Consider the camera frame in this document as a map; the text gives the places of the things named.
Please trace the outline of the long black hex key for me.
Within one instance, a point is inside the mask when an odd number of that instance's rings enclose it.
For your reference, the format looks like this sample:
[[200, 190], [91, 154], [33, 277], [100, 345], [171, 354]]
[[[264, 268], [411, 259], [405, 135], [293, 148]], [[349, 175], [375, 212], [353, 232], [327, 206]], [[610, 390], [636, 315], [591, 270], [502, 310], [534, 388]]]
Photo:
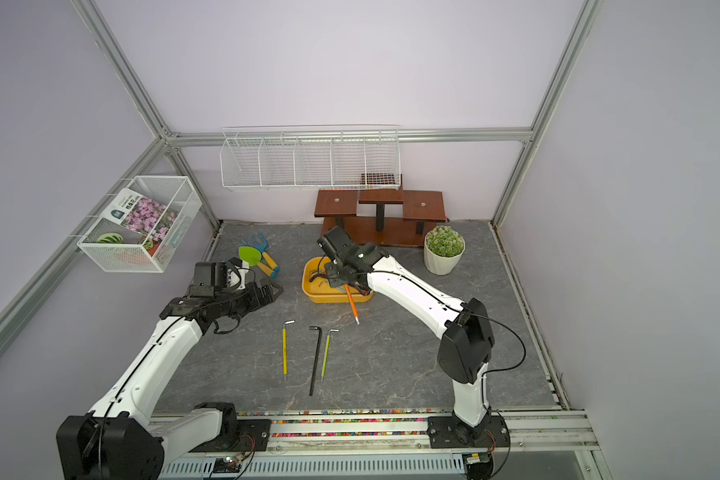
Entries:
[[324, 272], [316, 271], [316, 272], [314, 272], [314, 273], [310, 276], [309, 282], [313, 282], [313, 281], [315, 281], [315, 280], [317, 280], [317, 279], [327, 280], [327, 279], [328, 279], [328, 275], [327, 275], [326, 273], [324, 273]]

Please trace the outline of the orange hex key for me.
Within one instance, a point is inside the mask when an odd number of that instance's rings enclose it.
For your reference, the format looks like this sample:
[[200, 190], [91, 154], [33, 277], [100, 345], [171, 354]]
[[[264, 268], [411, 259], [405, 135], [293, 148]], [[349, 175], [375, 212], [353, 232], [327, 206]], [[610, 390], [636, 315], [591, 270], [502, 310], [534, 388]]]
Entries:
[[359, 325], [359, 324], [360, 324], [360, 320], [359, 320], [359, 313], [358, 313], [357, 305], [356, 305], [355, 298], [354, 298], [354, 289], [353, 289], [349, 284], [347, 284], [347, 285], [344, 287], [344, 289], [345, 289], [345, 293], [346, 293], [347, 298], [348, 298], [348, 303], [349, 303], [350, 308], [351, 308], [351, 310], [352, 310], [352, 314], [353, 314], [353, 318], [354, 318], [354, 320], [355, 320], [355, 323], [356, 323], [357, 325]]

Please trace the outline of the yellow hex key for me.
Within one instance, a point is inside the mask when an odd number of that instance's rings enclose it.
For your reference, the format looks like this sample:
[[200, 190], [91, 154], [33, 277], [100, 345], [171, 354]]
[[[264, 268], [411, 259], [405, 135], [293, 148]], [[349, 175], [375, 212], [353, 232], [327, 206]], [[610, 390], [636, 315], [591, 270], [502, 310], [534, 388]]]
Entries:
[[283, 323], [282, 330], [281, 330], [281, 340], [282, 340], [282, 361], [283, 361], [283, 377], [284, 381], [288, 380], [289, 375], [289, 357], [288, 357], [288, 336], [287, 336], [287, 329], [290, 325], [295, 324], [295, 320], [287, 320]]

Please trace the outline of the green hex key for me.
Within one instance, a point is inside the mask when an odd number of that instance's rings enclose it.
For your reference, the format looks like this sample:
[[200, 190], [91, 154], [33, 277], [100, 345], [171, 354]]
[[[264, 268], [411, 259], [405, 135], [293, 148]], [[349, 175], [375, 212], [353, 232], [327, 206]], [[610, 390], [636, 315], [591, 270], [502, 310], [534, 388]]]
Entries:
[[328, 358], [329, 358], [332, 335], [335, 333], [338, 333], [338, 332], [340, 332], [340, 329], [331, 328], [328, 331], [328, 334], [326, 336], [325, 348], [324, 348], [322, 366], [321, 366], [321, 375], [320, 375], [321, 383], [324, 381], [326, 373], [327, 373], [327, 365], [328, 365]]

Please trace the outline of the short black hex key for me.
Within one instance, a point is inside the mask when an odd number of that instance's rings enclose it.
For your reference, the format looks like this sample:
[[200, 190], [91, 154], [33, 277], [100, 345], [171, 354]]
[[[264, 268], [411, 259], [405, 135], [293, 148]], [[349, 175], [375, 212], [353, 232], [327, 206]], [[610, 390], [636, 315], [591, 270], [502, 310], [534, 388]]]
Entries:
[[315, 383], [316, 383], [316, 379], [317, 379], [317, 373], [318, 373], [317, 370], [318, 370], [318, 362], [319, 362], [319, 358], [320, 358], [320, 349], [321, 349], [321, 344], [322, 344], [323, 330], [320, 326], [317, 326], [317, 325], [310, 325], [309, 330], [313, 331], [317, 334], [314, 356], [313, 356], [313, 364], [312, 364], [312, 370], [311, 370], [311, 376], [310, 376], [309, 393], [308, 393], [308, 395], [311, 397], [314, 395]]

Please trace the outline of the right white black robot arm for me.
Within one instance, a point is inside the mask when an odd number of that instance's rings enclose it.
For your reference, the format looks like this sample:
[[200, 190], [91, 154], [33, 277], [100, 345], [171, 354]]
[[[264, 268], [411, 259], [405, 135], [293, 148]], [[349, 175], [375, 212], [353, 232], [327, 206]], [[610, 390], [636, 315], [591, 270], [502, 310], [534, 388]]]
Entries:
[[357, 244], [340, 227], [317, 240], [328, 258], [325, 276], [333, 287], [347, 285], [380, 293], [423, 322], [439, 340], [437, 364], [452, 380], [454, 406], [449, 417], [428, 421], [433, 448], [507, 446], [509, 428], [494, 415], [486, 380], [495, 335], [485, 306], [447, 295], [404, 268], [384, 249]]

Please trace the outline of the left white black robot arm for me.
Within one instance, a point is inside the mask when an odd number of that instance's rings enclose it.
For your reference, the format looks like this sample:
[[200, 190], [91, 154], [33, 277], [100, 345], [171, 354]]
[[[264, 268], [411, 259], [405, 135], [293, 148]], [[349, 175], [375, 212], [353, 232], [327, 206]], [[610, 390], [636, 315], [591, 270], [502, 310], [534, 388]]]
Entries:
[[240, 320], [275, 302], [282, 286], [264, 279], [231, 287], [192, 286], [172, 299], [143, 349], [114, 386], [56, 433], [67, 479], [156, 479], [163, 466], [207, 442], [255, 449], [231, 402], [205, 402], [166, 425], [150, 419], [185, 356], [222, 317]]

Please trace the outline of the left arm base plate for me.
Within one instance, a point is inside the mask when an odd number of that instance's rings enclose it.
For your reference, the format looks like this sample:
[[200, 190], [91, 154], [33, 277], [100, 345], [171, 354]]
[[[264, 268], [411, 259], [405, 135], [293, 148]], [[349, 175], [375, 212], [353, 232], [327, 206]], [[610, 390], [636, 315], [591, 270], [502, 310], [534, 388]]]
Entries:
[[222, 431], [215, 438], [192, 449], [191, 453], [265, 451], [271, 426], [272, 422], [265, 418], [238, 418], [230, 432]]

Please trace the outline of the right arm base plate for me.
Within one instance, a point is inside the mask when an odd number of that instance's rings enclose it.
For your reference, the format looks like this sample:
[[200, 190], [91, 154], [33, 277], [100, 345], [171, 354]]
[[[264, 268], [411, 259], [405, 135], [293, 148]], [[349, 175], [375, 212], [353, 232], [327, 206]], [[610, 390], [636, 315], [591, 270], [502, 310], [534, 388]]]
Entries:
[[487, 412], [477, 426], [469, 426], [455, 415], [431, 416], [426, 434], [433, 449], [493, 450], [509, 447], [511, 442], [506, 421], [497, 412]]

